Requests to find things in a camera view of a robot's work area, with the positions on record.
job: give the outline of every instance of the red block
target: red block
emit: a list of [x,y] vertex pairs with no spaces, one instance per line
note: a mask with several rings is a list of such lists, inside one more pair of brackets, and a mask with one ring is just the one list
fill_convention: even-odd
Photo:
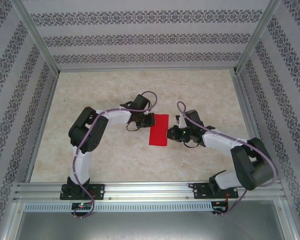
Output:
[[154,119],[155,125],[150,127],[149,145],[165,147],[168,144],[169,115],[155,114]]

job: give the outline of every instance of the floor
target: floor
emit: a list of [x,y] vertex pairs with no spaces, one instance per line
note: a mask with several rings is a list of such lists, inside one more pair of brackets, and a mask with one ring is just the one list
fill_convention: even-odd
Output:
[[[158,95],[157,114],[176,124],[178,100],[195,109],[203,123],[238,138],[248,138],[228,70],[115,71],[61,73],[44,129],[31,182],[65,182],[73,152],[68,131],[83,108],[106,110],[151,90]],[[146,95],[152,102],[151,94]],[[136,132],[125,124],[106,128],[92,154],[91,182],[205,181],[234,168],[232,159],[212,148],[149,145],[149,128]]]

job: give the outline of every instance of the slotted metal strip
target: slotted metal strip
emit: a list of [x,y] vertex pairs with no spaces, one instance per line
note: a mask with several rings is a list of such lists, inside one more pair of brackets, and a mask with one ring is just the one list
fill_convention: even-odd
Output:
[[[68,213],[71,212],[72,202],[28,202],[26,213]],[[192,202],[96,202],[94,212],[202,212],[212,211],[210,201]]]

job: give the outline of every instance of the wallpaper wall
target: wallpaper wall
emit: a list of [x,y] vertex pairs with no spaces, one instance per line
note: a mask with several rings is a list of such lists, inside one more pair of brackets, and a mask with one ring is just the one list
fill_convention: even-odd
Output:
[[300,232],[300,0],[283,0],[240,73]]
[[61,70],[235,67],[269,0],[25,0]]
[[0,0],[0,226],[23,182],[56,81],[8,0]]

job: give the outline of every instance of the cable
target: cable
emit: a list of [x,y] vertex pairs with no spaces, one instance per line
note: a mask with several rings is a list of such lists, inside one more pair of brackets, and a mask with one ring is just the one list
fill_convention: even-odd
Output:
[[221,211],[218,211],[218,210],[213,210],[214,212],[217,212],[219,215],[221,216],[226,216],[227,214],[231,213],[237,206],[238,204],[241,202],[241,200],[245,197],[246,193],[247,193],[247,189],[244,190],[243,194],[241,195],[241,197],[238,199],[238,201],[236,201],[234,203],[234,205],[225,213],[221,212]]
[[188,149],[194,149],[199,146],[199,143],[197,143],[196,146],[188,146],[185,142],[183,142],[183,145],[185,145]]
[[77,160],[77,157],[78,157],[78,154],[79,154],[79,150],[80,148],[85,144],[90,132],[92,131],[92,129],[94,128],[96,122],[98,121],[98,119],[103,115],[103,114],[106,114],[107,112],[113,112],[113,111],[126,111],[126,112],[137,112],[137,113],[143,113],[143,112],[146,112],[146,111],[151,111],[157,104],[157,101],[158,101],[158,96],[157,94],[155,94],[153,91],[144,91],[143,93],[141,93],[141,95],[144,95],[144,94],[147,94],[147,93],[150,93],[150,94],[153,94],[154,97],[155,97],[155,101],[154,101],[154,104],[152,106],[150,106],[149,108],[147,109],[143,109],[143,110],[135,110],[135,109],[127,109],[127,108],[124,108],[124,107],[120,107],[120,108],[111,108],[111,109],[108,109],[108,110],[105,110],[101,113],[99,113],[96,118],[94,119],[93,123],[90,125],[90,128],[89,130],[86,132],[86,134],[84,135],[82,141],[80,142],[79,146],[76,148],[76,151],[75,151],[75,154],[74,154],[74,158],[73,158],[73,162],[72,162],[72,170],[73,170],[73,175],[74,175],[74,178],[77,182],[77,184],[80,186],[80,188],[89,196],[89,198],[91,199],[92,201],[92,208],[90,210],[90,212],[88,212],[86,215],[83,215],[83,216],[77,216],[76,215],[76,211],[78,208],[76,208],[74,211],[73,211],[73,215],[74,215],[74,218],[80,218],[80,219],[84,219],[88,216],[90,216],[92,214],[92,212],[94,211],[95,209],[95,200],[94,200],[94,197],[85,189],[85,187],[80,183],[79,181],[79,178],[77,176],[77,172],[76,172],[76,160]]
[[[181,108],[180,108],[180,106],[179,106],[180,104],[183,105],[183,107],[184,107],[183,110],[181,110]],[[204,127],[204,126],[198,124],[197,122],[193,121],[192,119],[190,119],[190,118],[185,114],[185,111],[186,111],[186,105],[185,105],[184,102],[178,101],[178,102],[176,103],[176,107],[178,108],[178,110],[180,111],[180,113],[183,115],[183,117],[184,117],[185,119],[187,119],[190,123],[192,123],[192,124],[198,126],[199,128],[202,128],[203,130],[205,130],[205,131],[207,131],[207,132],[209,132],[209,133],[212,133],[212,134],[215,134],[215,135],[220,135],[220,136],[222,136],[222,137],[224,137],[224,138],[226,138],[226,139],[229,139],[229,140],[232,140],[232,141],[236,141],[237,143],[243,144],[243,145],[247,146],[248,148],[250,148],[250,149],[254,150],[255,152],[257,152],[258,154],[260,154],[260,155],[267,161],[267,163],[270,165],[270,167],[271,167],[271,169],[272,169],[272,173],[273,173],[272,181],[269,182],[269,183],[266,183],[266,184],[264,184],[264,185],[261,185],[260,187],[263,187],[263,188],[269,187],[269,186],[271,186],[272,184],[274,184],[274,183],[276,182],[276,180],[277,180],[277,171],[276,171],[276,167],[275,167],[275,165],[272,163],[272,161],[271,161],[271,160],[270,160],[270,159],[269,159],[262,151],[260,151],[260,150],[257,149],[256,147],[250,145],[250,144],[247,143],[247,142],[241,141],[239,138],[234,138],[234,137],[229,136],[229,135],[226,135],[226,134],[224,134],[224,133],[213,131],[213,130],[208,129],[208,128],[206,128],[206,127]],[[244,191],[244,193],[241,195],[241,197],[239,198],[239,200],[238,200],[237,202],[235,202],[235,204],[234,204],[227,212],[223,213],[223,215],[227,215],[228,213],[231,213],[231,212],[233,211],[233,209],[235,209],[235,208],[238,206],[238,203],[240,203],[241,200],[244,198],[244,196],[246,195],[247,191],[248,191],[248,190],[246,189],[246,190]]]
[[135,131],[138,131],[138,130],[140,129],[140,127],[137,127],[137,128],[134,129],[134,130],[129,130],[129,129],[128,129],[128,126],[130,125],[130,123],[132,123],[132,122],[129,122],[129,123],[126,125],[126,127],[125,127],[125,129],[127,129],[129,132],[135,132]]

